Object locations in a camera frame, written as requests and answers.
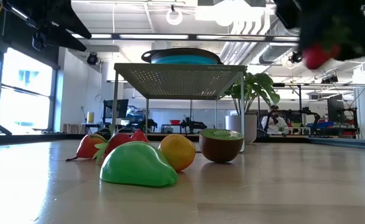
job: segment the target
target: monitor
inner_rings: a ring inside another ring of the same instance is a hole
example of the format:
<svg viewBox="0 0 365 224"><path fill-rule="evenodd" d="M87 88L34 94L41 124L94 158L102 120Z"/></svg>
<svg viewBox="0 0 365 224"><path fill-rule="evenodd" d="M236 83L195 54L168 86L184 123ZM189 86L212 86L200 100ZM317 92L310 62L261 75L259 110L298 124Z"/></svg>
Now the monitor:
<svg viewBox="0 0 365 224"><path fill-rule="evenodd" d="M336 123L344 123L345 115L341 111L344 109L344 103L341 101L327 99L327 110L329 115L329 121L334 121Z"/></svg>
<svg viewBox="0 0 365 224"><path fill-rule="evenodd" d="M128 100L118 100L117 103L117 118L126 118ZM103 101L103 119L113 117L113 100Z"/></svg>

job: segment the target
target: green pear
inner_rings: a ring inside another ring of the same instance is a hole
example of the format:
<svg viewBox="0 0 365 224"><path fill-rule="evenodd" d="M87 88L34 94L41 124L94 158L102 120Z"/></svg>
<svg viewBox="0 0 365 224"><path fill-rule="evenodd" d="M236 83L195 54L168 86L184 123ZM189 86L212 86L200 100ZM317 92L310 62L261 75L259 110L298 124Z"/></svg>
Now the green pear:
<svg viewBox="0 0 365 224"><path fill-rule="evenodd" d="M162 152L146 142L128 142L104 160L101 180L117 184L161 187L177 181L176 171Z"/></svg>

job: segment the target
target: white planter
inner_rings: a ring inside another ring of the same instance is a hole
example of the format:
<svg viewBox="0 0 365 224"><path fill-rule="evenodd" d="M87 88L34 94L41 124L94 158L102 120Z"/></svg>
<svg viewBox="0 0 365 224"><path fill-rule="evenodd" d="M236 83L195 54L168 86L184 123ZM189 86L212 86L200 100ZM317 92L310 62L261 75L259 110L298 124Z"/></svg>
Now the white planter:
<svg viewBox="0 0 365 224"><path fill-rule="evenodd" d="M257 138L257 116L251 114L244 115L244 125L244 140L246 144L251 144ZM225 116L225 129L241 133L241 126L240 115Z"/></svg>

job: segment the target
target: perforated metal shelf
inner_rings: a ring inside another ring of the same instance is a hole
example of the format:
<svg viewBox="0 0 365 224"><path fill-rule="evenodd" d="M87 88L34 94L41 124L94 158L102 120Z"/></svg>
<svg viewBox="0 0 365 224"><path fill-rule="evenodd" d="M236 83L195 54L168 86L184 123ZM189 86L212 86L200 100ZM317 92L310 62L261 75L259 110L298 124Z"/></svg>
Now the perforated metal shelf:
<svg viewBox="0 0 365 224"><path fill-rule="evenodd" d="M242 65L115 63L120 74L147 99L218 100L246 71Z"/></svg>

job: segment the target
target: orange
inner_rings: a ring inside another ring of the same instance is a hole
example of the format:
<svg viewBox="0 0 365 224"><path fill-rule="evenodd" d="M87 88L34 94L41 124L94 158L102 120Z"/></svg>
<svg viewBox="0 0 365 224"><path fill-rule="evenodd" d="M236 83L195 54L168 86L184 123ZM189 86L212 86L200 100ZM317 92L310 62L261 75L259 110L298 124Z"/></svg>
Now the orange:
<svg viewBox="0 0 365 224"><path fill-rule="evenodd" d="M159 149L175 171L187 168L193 162L196 154L193 142L181 134L170 134L165 137L160 143Z"/></svg>

